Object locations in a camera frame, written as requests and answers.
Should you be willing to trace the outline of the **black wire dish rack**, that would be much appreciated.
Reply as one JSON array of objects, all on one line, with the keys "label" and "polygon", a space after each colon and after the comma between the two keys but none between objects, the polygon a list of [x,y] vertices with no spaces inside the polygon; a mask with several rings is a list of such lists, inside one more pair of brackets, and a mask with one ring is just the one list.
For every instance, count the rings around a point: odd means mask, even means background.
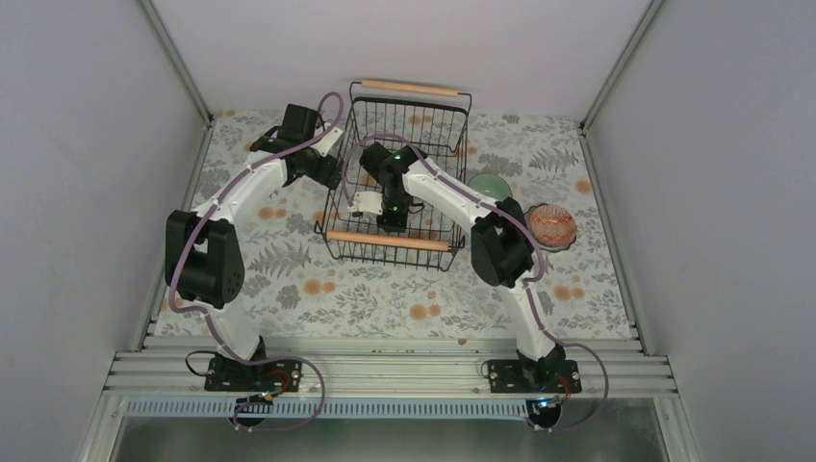
[{"label": "black wire dish rack", "polygon": [[472,96],[462,90],[363,79],[349,86],[339,148],[339,186],[315,225],[344,262],[448,270],[465,246],[450,216],[409,193],[403,176],[420,161],[466,178]]}]

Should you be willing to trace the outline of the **mint green bowl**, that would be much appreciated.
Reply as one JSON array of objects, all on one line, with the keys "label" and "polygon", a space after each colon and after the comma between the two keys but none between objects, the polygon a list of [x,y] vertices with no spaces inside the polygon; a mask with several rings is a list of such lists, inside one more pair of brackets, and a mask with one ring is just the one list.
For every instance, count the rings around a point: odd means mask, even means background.
[{"label": "mint green bowl", "polygon": [[512,197],[512,189],[509,184],[500,176],[493,173],[479,173],[468,183],[468,186],[485,196],[496,200],[503,200]]}]

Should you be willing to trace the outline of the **red patterned bowl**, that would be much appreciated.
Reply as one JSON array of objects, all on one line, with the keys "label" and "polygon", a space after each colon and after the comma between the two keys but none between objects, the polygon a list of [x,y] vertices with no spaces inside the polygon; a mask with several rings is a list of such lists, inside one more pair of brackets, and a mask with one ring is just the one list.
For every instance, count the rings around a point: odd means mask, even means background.
[{"label": "red patterned bowl", "polygon": [[577,237],[577,223],[563,207],[542,203],[531,207],[525,217],[538,244],[568,243]]}]

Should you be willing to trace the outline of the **white cylindrical bowl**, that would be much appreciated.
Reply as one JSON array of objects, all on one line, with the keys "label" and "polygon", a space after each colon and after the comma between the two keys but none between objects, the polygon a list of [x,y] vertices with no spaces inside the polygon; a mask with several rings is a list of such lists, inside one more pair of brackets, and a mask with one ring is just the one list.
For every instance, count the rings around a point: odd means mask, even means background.
[{"label": "white cylindrical bowl", "polygon": [[570,250],[577,242],[577,239],[572,239],[570,242],[563,242],[563,243],[548,243],[548,244],[539,244],[542,250],[548,253],[559,253]]}]

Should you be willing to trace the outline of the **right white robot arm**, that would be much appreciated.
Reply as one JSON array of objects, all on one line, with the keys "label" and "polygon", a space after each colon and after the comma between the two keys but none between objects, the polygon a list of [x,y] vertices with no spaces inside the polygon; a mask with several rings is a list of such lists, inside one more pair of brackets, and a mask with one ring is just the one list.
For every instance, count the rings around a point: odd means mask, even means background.
[{"label": "right white robot arm", "polygon": [[390,151],[375,142],[363,149],[359,164],[382,188],[380,229],[406,230],[409,210],[420,200],[467,232],[472,268],[496,289],[516,330],[523,384],[544,392],[555,383],[566,353],[543,320],[535,286],[544,274],[545,258],[519,203],[472,190],[409,145]]}]

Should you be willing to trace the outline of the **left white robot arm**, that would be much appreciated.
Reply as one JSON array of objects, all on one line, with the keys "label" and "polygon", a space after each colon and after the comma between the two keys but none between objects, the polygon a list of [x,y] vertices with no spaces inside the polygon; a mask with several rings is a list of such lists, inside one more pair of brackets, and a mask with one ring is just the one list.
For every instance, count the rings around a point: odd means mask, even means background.
[{"label": "left white robot arm", "polygon": [[230,377],[245,390],[266,381],[268,363],[256,356],[261,336],[238,299],[245,266],[237,223],[302,177],[336,188],[338,160],[330,152],[342,137],[337,120],[326,122],[319,111],[291,104],[282,122],[251,144],[246,163],[225,186],[166,219],[169,308],[204,319],[218,353],[233,360]]}]

